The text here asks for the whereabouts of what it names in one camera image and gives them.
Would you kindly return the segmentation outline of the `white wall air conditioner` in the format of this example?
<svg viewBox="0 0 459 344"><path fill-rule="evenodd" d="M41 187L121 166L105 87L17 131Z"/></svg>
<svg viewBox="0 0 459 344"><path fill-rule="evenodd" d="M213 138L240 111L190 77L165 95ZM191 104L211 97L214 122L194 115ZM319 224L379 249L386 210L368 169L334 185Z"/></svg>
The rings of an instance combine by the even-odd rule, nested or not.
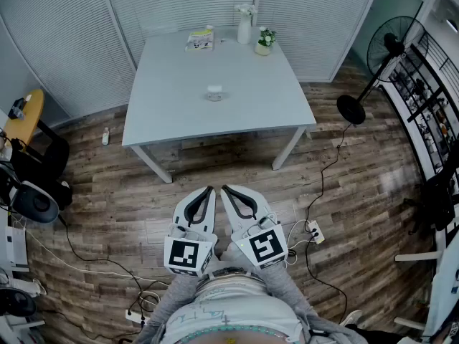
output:
<svg viewBox="0 0 459 344"><path fill-rule="evenodd" d="M459 34L459 5L453 0L435 0L432 13L439 22L446 23Z"/></svg>

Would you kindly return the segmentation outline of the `white table leg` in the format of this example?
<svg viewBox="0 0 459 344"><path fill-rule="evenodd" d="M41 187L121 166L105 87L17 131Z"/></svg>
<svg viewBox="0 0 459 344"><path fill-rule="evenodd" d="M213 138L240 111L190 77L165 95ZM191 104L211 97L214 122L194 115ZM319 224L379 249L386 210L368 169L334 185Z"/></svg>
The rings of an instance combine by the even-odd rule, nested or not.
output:
<svg viewBox="0 0 459 344"><path fill-rule="evenodd" d="M155 158L146 145L131 146L131 149L158 177L162 179L162 181L165 183L173 182L171 174L162 167L160 162Z"/></svg>
<svg viewBox="0 0 459 344"><path fill-rule="evenodd" d="M281 152L279 152L279 154L277 155L277 157L273 161L272 169L274 171L279 170L279 169L282 168L285 160L290 155L291 151L295 148L297 142L300 140L300 138L303 135L303 133L305 132L305 130L306 130L305 126L297 128L297 130L292 135L291 139L286 143L284 148L281 150Z"/></svg>

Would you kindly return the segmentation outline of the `small black device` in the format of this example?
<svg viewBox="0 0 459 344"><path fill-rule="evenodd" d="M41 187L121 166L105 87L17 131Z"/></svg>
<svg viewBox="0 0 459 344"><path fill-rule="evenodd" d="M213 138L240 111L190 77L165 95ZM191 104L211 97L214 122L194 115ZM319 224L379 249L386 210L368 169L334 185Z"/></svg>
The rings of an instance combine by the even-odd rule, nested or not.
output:
<svg viewBox="0 0 459 344"><path fill-rule="evenodd" d="M9 113L8 113L8 118L11 120L19 119L19 120L24 120L25 119L25 114L24 114L24 107L26 105L27 101L21 97L18 100L15 100Z"/></svg>

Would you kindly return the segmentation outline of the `snakeskin pattern belt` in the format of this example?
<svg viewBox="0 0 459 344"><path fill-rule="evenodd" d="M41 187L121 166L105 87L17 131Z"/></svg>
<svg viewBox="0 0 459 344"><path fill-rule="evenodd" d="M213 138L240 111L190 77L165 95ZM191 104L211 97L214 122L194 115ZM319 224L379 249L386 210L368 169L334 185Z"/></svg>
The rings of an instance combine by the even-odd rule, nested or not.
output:
<svg viewBox="0 0 459 344"><path fill-rule="evenodd" d="M253 280L263 282L263 280L253 272L247 271L240 267L224 267L213 270L205 275L208 280L215 280L227 277L246 277Z"/></svg>

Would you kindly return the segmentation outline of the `white and black headset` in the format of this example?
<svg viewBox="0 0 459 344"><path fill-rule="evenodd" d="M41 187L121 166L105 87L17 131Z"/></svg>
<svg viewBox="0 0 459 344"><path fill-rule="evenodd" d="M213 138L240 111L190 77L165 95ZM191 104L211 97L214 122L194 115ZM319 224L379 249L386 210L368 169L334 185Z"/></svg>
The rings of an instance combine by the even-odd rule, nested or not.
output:
<svg viewBox="0 0 459 344"><path fill-rule="evenodd" d="M40 224L52 223L60 213L57 202L46 191L28 181L16 187L11 207L23 217Z"/></svg>

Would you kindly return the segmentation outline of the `person's left forearm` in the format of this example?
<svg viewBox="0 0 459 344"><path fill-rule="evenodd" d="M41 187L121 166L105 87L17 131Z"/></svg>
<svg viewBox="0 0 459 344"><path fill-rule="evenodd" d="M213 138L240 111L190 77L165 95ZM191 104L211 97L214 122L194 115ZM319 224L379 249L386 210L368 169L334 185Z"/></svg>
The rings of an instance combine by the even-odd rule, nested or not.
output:
<svg viewBox="0 0 459 344"><path fill-rule="evenodd" d="M177 275L167 288L160 303L154 309L149 322L162 324L180 307L190 303L193 300L199 281L198 277Z"/></svg>

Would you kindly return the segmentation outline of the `person's white printed top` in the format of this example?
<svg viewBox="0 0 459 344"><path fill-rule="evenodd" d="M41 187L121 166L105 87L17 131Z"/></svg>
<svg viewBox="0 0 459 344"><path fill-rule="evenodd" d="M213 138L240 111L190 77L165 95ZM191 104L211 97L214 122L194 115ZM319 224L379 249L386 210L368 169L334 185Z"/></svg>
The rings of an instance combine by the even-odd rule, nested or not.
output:
<svg viewBox="0 0 459 344"><path fill-rule="evenodd" d="M251 279L209 284L194 301L177 310L167 321L161 344L210 332L241 330L261 332L299 343L303 325L284 302L269 298L264 285Z"/></svg>

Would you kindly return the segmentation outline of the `black white display shelf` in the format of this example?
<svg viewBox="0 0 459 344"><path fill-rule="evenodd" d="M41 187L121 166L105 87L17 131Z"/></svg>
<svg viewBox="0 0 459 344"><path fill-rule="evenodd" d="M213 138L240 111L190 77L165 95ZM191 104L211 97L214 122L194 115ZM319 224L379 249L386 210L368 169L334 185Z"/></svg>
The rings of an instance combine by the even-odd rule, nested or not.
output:
<svg viewBox="0 0 459 344"><path fill-rule="evenodd" d="M459 70L419 24L411 23L404 39L404 54L388 64L379 83L427 180L443 169L459 139Z"/></svg>

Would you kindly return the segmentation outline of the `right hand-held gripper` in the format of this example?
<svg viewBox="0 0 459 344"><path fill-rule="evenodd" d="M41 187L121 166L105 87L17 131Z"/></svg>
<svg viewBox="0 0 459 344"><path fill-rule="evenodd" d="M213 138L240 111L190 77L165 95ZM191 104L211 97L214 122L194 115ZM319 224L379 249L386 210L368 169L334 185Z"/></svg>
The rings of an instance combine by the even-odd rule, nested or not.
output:
<svg viewBox="0 0 459 344"><path fill-rule="evenodd" d="M265 269L285 261L288 248L283 228L265 197L232 184L223 185L220 196L232 227L232 242L253 266Z"/></svg>

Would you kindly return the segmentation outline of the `white ceramic vase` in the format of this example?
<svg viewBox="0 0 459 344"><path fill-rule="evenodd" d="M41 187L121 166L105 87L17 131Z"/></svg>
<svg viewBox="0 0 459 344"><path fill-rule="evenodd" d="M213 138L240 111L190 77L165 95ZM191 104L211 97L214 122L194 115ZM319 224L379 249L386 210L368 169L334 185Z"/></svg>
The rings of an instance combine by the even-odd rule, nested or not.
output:
<svg viewBox="0 0 459 344"><path fill-rule="evenodd" d="M242 15L237 30L237 41L240 44L249 44L252 33L252 19L250 15Z"/></svg>

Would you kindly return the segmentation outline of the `black stool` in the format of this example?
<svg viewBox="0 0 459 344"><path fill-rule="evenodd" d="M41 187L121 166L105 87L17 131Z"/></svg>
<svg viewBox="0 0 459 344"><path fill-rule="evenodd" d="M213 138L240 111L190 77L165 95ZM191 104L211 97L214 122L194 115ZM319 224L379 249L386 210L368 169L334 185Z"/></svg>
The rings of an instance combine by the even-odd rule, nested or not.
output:
<svg viewBox="0 0 459 344"><path fill-rule="evenodd" d="M28 181L46 191L62 211L72 203L72 189L60 181L68 162L70 146L41 120L38 127L51 139L46 151L40 154L22 140L13 138L10 162L19 181Z"/></svg>

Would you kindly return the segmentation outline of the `person's gray cardigan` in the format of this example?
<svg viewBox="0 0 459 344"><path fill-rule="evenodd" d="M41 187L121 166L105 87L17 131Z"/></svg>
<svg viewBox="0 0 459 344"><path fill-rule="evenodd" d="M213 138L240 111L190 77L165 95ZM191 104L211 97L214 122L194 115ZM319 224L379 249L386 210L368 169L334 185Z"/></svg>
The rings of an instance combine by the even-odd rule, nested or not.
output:
<svg viewBox="0 0 459 344"><path fill-rule="evenodd" d="M277 299L272 294L271 296L268 296L268 297ZM325 334L330 335L331 338L335 340L337 344L367 344L365 339L363 339L363 337L361 337L355 331L345 328L344 326L338 325L334 322L325 320L321 317L319 317L319 319L317 320L309 320L309 321L305 321L301 317L299 318L306 325L307 335L308 335L308 330L312 329L315 332L318 332L318 331L325 332ZM156 322L150 323L149 321L143 327L138 337L134 340L134 344L159 343L160 339L162 338L162 335L165 332L165 324L167 321L162 324L158 324Z"/></svg>

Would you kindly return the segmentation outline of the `white desk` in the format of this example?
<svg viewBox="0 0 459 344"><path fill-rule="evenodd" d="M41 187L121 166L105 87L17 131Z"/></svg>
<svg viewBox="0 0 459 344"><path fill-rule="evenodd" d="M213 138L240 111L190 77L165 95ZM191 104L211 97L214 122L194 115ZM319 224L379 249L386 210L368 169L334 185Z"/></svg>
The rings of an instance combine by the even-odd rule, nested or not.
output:
<svg viewBox="0 0 459 344"><path fill-rule="evenodd" d="M424 339L438 332L459 300L459 234L446 249L422 254L401 254L396 262L417 262L439 259L440 264L432 280L429 312L426 323L396 317L394 323L422 331Z"/></svg>

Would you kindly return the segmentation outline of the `potted white-flower plant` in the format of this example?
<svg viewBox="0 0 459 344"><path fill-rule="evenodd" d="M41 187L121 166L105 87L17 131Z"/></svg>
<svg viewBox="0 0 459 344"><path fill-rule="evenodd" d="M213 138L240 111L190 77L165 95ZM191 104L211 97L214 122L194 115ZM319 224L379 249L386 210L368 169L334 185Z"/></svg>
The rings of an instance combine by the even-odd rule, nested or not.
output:
<svg viewBox="0 0 459 344"><path fill-rule="evenodd" d="M262 56L268 56L276 42L276 32L266 27L259 27L260 33L255 45L255 52Z"/></svg>

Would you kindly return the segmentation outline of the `green yellow cover book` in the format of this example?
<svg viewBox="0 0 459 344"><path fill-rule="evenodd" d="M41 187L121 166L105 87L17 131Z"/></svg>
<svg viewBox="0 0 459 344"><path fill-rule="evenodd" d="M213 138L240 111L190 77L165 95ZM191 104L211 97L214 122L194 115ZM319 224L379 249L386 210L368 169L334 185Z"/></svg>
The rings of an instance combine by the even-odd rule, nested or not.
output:
<svg viewBox="0 0 459 344"><path fill-rule="evenodd" d="M207 29L201 32L192 32L186 42L185 51L195 50L213 50L214 48L214 32Z"/></svg>

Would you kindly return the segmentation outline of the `black office chair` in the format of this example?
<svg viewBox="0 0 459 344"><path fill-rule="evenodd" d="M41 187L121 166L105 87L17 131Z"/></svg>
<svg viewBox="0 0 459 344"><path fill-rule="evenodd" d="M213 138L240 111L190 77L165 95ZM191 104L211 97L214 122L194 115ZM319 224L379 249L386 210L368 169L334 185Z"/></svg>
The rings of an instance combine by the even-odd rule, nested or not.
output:
<svg viewBox="0 0 459 344"><path fill-rule="evenodd" d="M442 170L422 184L420 201L403 201L403 204L417 209L415 225L409 235L415 234L423 223L434 224L437 231L442 231L455 218L454 202L459 201L459 196L453 195L450 182L458 167L459 140L456 140Z"/></svg>

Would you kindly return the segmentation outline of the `white power strip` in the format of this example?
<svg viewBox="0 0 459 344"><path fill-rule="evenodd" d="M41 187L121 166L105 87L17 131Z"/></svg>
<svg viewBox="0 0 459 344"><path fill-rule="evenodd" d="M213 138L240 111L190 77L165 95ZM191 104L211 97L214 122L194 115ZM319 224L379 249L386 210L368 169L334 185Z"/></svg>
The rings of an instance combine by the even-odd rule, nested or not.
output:
<svg viewBox="0 0 459 344"><path fill-rule="evenodd" d="M126 319L132 321L133 323L138 323L139 325L144 325L149 321L148 316L144 316L143 314L133 310L126 310Z"/></svg>
<svg viewBox="0 0 459 344"><path fill-rule="evenodd" d="M311 233L311 238L316 244L320 244L325 241L325 237L317 221L315 220L308 221L306 226L307 226L307 231Z"/></svg>

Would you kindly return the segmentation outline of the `person's right forearm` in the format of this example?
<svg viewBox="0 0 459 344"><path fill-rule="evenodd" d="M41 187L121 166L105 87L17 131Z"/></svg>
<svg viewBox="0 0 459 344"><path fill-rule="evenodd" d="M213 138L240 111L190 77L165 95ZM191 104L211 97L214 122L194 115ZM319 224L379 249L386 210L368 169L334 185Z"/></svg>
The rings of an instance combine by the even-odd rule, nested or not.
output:
<svg viewBox="0 0 459 344"><path fill-rule="evenodd" d="M259 272L268 291L286 303L297 316L305 321L317 320L319 316L282 264L274 264Z"/></svg>

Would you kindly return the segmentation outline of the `black standing fan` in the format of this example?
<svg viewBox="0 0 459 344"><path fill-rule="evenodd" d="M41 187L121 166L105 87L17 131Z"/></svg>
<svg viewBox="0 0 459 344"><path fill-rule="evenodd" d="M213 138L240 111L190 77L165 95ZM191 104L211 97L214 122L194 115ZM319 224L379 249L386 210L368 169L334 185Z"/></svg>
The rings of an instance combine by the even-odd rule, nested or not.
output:
<svg viewBox="0 0 459 344"><path fill-rule="evenodd" d="M424 26L410 16L396 16L383 23L373 34L367 54L366 65L371 79L360 96L341 95L336 106L342 117L353 125L366 120L362 101L379 82L389 82L392 73L402 70L415 73L422 65L428 49L419 48L426 31Z"/></svg>

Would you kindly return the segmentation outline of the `yellow round table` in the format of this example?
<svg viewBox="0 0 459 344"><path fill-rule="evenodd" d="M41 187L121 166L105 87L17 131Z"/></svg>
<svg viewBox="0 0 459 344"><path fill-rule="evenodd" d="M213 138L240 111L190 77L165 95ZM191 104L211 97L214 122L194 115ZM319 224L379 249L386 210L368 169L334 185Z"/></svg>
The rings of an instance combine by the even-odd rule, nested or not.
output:
<svg viewBox="0 0 459 344"><path fill-rule="evenodd" d="M18 138L27 145L34 135L44 107L44 92L42 89L32 90L29 95L31 98L22 110L24 119L8 119L4 127L8 139Z"/></svg>

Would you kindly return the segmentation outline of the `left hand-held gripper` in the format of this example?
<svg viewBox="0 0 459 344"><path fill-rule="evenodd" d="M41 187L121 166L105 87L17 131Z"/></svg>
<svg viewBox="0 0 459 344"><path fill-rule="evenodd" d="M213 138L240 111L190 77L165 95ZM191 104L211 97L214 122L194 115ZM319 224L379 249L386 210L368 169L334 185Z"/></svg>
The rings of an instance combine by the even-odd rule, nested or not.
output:
<svg viewBox="0 0 459 344"><path fill-rule="evenodd" d="M212 234L216 196L212 186L205 186L192 191L176 205L173 223L180 226L172 226L164 239L164 266L170 273L204 276L218 241Z"/></svg>

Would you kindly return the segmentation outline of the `person's pale trousers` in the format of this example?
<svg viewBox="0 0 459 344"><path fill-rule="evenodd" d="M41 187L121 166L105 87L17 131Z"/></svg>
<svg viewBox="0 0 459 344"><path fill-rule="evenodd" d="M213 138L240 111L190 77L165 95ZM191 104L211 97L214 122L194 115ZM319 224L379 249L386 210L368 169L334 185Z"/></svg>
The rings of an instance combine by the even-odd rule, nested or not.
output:
<svg viewBox="0 0 459 344"><path fill-rule="evenodd" d="M250 270L253 268L252 262L234 243L230 242L225 251L221 254L219 260L228 263L230 267Z"/></svg>

